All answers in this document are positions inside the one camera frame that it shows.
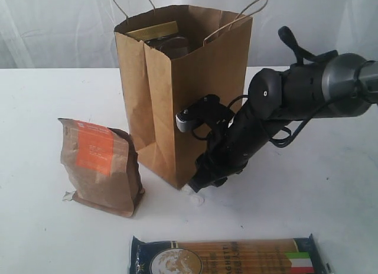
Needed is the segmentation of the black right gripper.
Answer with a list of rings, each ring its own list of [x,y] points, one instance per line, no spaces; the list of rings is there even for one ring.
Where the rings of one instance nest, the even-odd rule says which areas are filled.
[[[249,159],[268,141],[262,121],[247,102],[236,113],[222,139],[201,157],[196,174],[188,182],[198,193],[203,188],[220,187],[231,175],[241,172]]]

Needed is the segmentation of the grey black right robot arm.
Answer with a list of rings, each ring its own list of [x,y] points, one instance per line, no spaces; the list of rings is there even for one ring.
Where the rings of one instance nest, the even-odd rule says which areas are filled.
[[[256,73],[237,112],[209,94],[177,115],[178,128],[185,123],[190,131],[210,128],[188,183],[193,191],[223,185],[266,143],[287,147],[312,119],[357,117],[377,103],[376,61],[335,50],[316,56],[300,47],[286,26],[278,35],[296,62],[285,71]]]

